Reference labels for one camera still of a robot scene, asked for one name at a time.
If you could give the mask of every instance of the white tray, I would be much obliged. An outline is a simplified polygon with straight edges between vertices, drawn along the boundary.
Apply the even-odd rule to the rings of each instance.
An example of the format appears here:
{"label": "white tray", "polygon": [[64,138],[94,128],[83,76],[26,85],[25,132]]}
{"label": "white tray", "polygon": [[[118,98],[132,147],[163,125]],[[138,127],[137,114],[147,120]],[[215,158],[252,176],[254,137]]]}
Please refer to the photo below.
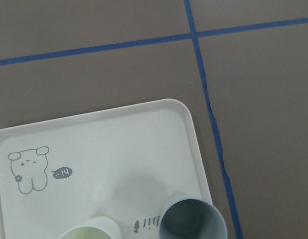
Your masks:
{"label": "white tray", "polygon": [[161,208],[176,193],[212,203],[192,118],[179,101],[0,130],[6,239],[57,239],[100,215],[114,219],[124,239],[156,239]]}

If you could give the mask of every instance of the gray floor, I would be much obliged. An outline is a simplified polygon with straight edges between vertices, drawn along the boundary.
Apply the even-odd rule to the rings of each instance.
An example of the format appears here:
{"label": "gray floor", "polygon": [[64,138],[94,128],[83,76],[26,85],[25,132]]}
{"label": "gray floor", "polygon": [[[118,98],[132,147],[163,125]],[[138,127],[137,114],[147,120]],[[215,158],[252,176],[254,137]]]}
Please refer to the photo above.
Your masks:
{"label": "gray floor", "polygon": [[[308,17],[308,0],[190,3],[197,32]],[[300,23],[206,32],[198,39],[246,239],[308,239],[308,23]],[[180,100],[194,119],[213,202],[225,217],[229,238],[240,239],[188,33],[179,0],[0,1],[0,129],[163,98]],[[184,40],[21,58],[21,63],[14,59],[180,34]]]}

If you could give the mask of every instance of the cartoon bear drawing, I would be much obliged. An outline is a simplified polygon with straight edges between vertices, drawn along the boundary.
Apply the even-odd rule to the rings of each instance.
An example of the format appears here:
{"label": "cartoon bear drawing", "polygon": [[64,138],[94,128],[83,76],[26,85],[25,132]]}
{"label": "cartoon bear drawing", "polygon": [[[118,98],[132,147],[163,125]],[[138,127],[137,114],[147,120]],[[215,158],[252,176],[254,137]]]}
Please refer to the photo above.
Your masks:
{"label": "cartoon bear drawing", "polygon": [[45,170],[48,166],[48,152],[49,148],[44,146],[8,155],[8,159],[11,160],[11,172],[21,193],[29,194],[33,189],[42,191],[47,186]]}

